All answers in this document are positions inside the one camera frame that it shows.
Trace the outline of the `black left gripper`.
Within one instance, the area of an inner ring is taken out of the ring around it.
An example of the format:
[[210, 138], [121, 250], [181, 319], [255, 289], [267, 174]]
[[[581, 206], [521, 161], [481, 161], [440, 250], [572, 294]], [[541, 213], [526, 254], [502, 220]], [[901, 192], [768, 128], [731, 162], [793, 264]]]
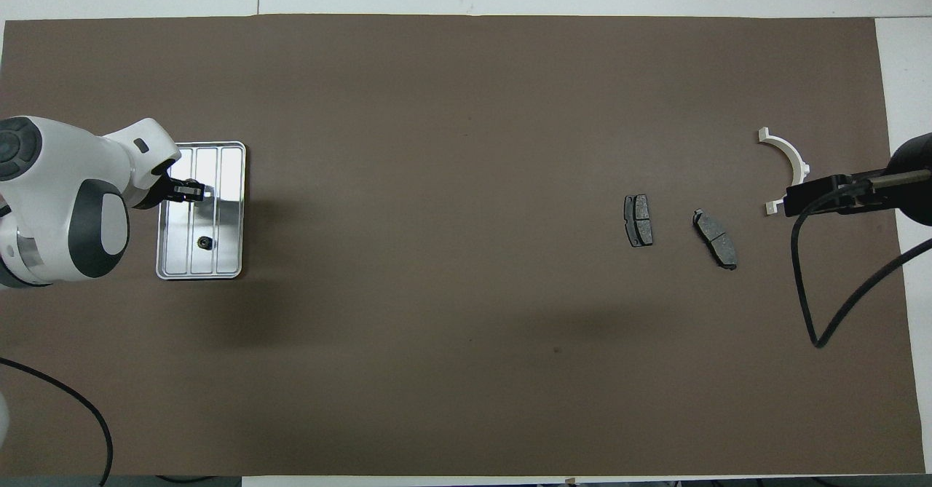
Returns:
[[200, 183], [195, 179], [171, 178], [167, 174], [161, 175], [151, 186], [149, 192], [143, 198], [143, 210], [151, 209], [161, 202], [203, 202], [205, 198], [210, 198], [210, 186]]

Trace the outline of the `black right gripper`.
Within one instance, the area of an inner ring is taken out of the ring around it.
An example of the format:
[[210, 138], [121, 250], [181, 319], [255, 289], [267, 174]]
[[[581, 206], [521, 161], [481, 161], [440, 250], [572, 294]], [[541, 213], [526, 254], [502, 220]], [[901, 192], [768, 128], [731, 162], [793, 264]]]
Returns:
[[[912, 171], [931, 171], [931, 133], [911, 138], [900, 145], [888, 163], [888, 175], [904, 174]], [[845, 186], [880, 176], [881, 174], [834, 174], [814, 181], [789, 186], [783, 198], [783, 215], [798, 216], [816, 199]], [[912, 221], [931, 226], [931, 179], [896, 186], [893, 199], [896, 208]], [[855, 215], [879, 212], [890, 209], [890, 203], [883, 195], [860, 193], [838, 196], [819, 206], [813, 214]]]

